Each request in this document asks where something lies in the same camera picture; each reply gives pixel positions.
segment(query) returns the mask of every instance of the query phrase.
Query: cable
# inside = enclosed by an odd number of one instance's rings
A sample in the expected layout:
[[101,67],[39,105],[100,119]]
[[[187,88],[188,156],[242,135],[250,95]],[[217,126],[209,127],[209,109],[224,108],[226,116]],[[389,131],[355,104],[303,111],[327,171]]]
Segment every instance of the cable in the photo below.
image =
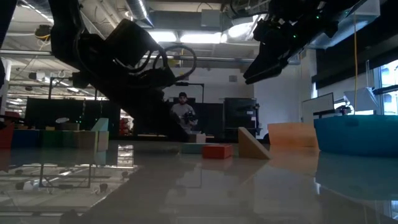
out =
[[212,7],[210,4],[208,4],[207,2],[201,2],[201,3],[198,5],[198,7],[197,7],[197,12],[199,11],[199,7],[200,7],[203,3],[205,3],[206,5],[208,5],[208,6],[210,7],[210,9],[213,9],[213,7]]
[[47,39],[50,37],[50,34],[47,34],[47,35],[44,35],[44,36],[37,36],[37,35],[35,35],[35,37],[36,37],[36,38],[39,38],[39,39],[46,38],[46,41],[47,41]]
[[356,42],[356,13],[354,12],[354,60],[355,60],[355,89],[354,89],[354,115],[356,113],[356,90],[358,82],[358,53]]
[[[185,45],[174,45],[174,46],[171,46],[171,47],[166,47],[166,48],[164,49],[164,52],[168,52],[169,50],[179,49],[179,48],[180,48],[180,49],[185,49],[185,50],[191,52],[191,54],[192,54],[192,56],[193,56],[193,65],[192,65],[191,70],[189,70],[187,73],[184,73],[183,75],[180,75],[180,76],[178,76],[178,77],[175,77],[175,81],[176,81],[176,82],[177,82],[177,81],[180,81],[180,80],[183,80],[183,79],[185,79],[185,78],[187,78],[187,77],[190,76],[190,75],[193,73],[193,71],[195,71],[195,69],[197,68],[197,55],[195,54],[195,51],[193,51],[193,49],[191,49],[190,47],[187,47],[187,46],[185,46]],[[157,64],[157,61],[158,61],[159,57],[160,57],[160,55],[157,55],[157,56],[156,56],[156,58],[155,58],[155,60],[154,60],[154,64],[153,64],[153,66],[152,66],[153,69],[156,68],[156,64]]]

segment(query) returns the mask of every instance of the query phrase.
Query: ceiling light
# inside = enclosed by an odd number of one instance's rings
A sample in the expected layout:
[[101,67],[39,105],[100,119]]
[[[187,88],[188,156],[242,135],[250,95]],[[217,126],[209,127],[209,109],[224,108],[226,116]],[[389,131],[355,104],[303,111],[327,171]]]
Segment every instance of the ceiling light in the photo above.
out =
[[221,33],[215,34],[185,34],[180,38],[183,43],[194,44],[219,44],[221,41]]
[[70,91],[74,91],[75,93],[79,92],[79,90],[78,90],[78,89],[76,89],[76,88],[68,88],[68,90],[70,90]]
[[239,37],[240,35],[243,35],[243,34],[249,32],[251,25],[252,25],[252,22],[247,22],[244,24],[232,26],[228,30],[228,35],[232,38]]
[[171,31],[150,31],[149,35],[156,42],[176,42],[177,38],[174,32]]
[[25,4],[21,4],[20,7],[24,7],[24,8],[30,9],[30,7],[25,5]]
[[66,84],[64,82],[60,82],[60,84],[64,85],[64,86],[69,86],[69,84]]

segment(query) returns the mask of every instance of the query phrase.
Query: man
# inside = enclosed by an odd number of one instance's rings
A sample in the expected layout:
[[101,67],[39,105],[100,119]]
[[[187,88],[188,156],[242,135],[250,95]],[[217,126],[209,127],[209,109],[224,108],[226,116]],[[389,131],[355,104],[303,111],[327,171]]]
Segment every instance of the man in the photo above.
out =
[[195,115],[195,112],[193,108],[187,104],[187,94],[184,92],[181,92],[178,94],[178,100],[179,103],[176,103],[172,107],[172,112],[175,113],[179,118],[180,118],[180,125],[184,129],[184,131],[188,134],[191,133],[191,128],[195,125],[197,125],[198,120],[194,119],[192,120],[186,120],[184,117],[186,117],[189,113],[192,115]]

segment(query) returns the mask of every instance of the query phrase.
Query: green block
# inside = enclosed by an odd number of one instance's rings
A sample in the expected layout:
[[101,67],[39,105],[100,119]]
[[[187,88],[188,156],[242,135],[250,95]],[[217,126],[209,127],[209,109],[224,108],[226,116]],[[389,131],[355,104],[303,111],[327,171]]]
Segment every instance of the green block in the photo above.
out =
[[40,131],[42,148],[60,148],[63,147],[62,131]]
[[214,145],[217,143],[184,143],[181,148],[183,154],[201,154],[203,146]]

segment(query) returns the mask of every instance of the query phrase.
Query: blue bin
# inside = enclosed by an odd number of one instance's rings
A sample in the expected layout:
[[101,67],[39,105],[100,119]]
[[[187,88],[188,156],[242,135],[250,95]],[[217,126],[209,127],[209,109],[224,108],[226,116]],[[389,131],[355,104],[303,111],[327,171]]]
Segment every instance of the blue bin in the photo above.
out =
[[352,156],[398,156],[398,116],[354,115],[314,120],[319,149]]

